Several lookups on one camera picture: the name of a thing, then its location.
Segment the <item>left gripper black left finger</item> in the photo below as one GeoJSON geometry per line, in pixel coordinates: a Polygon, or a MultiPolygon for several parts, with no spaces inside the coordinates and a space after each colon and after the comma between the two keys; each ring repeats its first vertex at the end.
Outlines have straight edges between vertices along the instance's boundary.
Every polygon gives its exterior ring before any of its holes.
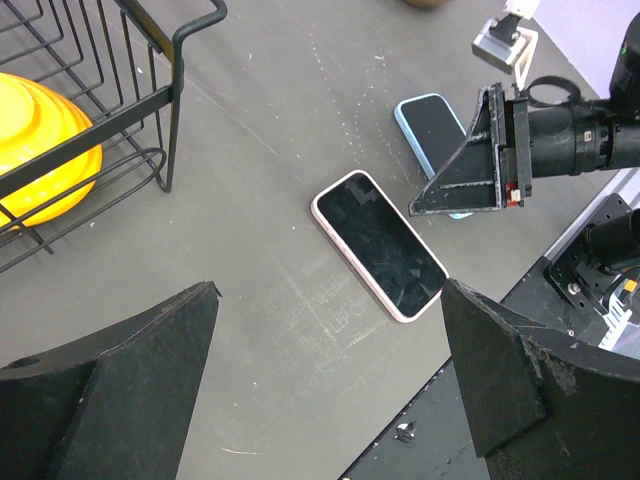
{"type": "Polygon", "coordinates": [[[199,282],[2,367],[2,478],[175,478],[220,297],[199,282]]]}

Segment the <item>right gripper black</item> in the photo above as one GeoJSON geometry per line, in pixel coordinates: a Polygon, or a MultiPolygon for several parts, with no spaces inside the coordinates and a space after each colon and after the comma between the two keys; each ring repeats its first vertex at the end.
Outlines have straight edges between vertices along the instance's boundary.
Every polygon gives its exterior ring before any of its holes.
{"type": "Polygon", "coordinates": [[[528,96],[513,85],[487,87],[464,128],[443,96],[407,103],[411,145],[428,182],[409,204],[412,216],[469,214],[524,206],[532,195],[528,96]]]}

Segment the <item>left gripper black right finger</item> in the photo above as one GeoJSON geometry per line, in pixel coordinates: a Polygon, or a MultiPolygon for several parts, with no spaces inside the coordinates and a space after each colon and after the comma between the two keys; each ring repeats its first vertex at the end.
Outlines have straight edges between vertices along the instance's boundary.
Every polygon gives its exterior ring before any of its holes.
{"type": "Polygon", "coordinates": [[[453,279],[441,303],[473,445],[491,478],[638,478],[638,360],[453,279]]]}

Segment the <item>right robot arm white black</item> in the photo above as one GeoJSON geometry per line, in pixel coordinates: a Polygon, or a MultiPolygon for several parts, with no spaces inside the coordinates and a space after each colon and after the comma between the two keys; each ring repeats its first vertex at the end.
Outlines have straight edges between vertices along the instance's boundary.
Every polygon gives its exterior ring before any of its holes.
{"type": "Polygon", "coordinates": [[[515,82],[480,89],[464,140],[411,201],[411,215],[523,206],[535,178],[638,166],[639,20],[631,20],[621,42],[609,98],[586,100],[562,77],[524,83],[537,35],[520,27],[523,17],[509,7],[474,39],[473,53],[515,82]]]}

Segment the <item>gold brown bowl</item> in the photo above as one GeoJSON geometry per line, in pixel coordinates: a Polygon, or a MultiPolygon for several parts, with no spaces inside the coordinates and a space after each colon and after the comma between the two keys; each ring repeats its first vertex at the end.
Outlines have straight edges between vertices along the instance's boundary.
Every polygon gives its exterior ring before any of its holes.
{"type": "Polygon", "coordinates": [[[451,2],[451,0],[406,0],[406,2],[417,8],[438,8],[451,2]]]}

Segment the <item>yellow bowl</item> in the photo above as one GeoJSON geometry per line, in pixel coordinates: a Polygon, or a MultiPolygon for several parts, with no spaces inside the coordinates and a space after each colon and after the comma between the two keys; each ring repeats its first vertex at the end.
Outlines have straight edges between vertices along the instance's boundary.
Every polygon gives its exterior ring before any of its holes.
{"type": "MultiPolygon", "coordinates": [[[[92,126],[74,103],[48,87],[1,75],[1,172],[8,173],[92,126]]],[[[100,145],[5,196],[1,204],[20,217],[100,172],[100,145]]]]}

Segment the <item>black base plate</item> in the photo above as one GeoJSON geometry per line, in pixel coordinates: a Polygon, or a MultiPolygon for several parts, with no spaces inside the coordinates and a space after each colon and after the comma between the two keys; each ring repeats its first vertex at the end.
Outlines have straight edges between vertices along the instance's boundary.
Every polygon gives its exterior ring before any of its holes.
{"type": "MultiPolygon", "coordinates": [[[[598,347],[616,295],[639,316],[639,206],[603,194],[501,301],[598,347]]],[[[348,479],[493,479],[473,445],[452,357],[347,468],[348,479]]]]}

